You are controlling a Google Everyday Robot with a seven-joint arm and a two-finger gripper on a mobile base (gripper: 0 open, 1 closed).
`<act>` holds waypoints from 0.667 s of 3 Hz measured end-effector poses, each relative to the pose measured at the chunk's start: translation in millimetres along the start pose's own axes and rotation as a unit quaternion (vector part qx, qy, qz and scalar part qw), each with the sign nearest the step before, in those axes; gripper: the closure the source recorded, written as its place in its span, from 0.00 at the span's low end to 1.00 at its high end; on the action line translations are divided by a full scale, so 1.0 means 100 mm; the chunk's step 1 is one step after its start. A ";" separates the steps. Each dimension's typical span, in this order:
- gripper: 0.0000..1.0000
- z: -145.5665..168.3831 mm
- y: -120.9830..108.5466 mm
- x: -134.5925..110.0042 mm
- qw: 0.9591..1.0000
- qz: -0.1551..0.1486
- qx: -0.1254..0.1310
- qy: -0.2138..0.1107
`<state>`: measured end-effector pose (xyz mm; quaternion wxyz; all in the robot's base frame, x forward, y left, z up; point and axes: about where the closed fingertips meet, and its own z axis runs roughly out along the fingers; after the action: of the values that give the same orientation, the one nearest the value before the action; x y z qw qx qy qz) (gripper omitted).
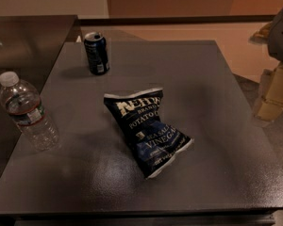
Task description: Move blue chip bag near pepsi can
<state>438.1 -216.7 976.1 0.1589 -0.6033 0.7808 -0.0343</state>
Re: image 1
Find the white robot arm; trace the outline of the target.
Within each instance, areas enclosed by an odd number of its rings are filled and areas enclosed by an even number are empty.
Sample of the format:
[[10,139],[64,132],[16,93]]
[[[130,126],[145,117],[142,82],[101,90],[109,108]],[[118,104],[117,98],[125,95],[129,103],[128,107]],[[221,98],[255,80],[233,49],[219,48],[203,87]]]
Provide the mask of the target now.
[[263,71],[253,106],[253,122],[265,127],[283,112],[283,8],[251,37],[251,41],[266,43],[269,56],[279,61],[272,71]]

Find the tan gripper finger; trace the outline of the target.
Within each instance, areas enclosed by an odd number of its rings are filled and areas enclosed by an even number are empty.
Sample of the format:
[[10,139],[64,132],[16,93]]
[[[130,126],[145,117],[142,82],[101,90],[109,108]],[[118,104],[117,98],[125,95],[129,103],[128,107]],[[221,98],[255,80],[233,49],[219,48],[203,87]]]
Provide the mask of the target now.
[[258,97],[253,107],[254,116],[263,121],[274,121],[283,112],[283,68],[265,70],[260,77]]
[[266,44],[268,42],[272,23],[267,23],[259,31],[256,31],[251,37],[250,41],[259,44]]

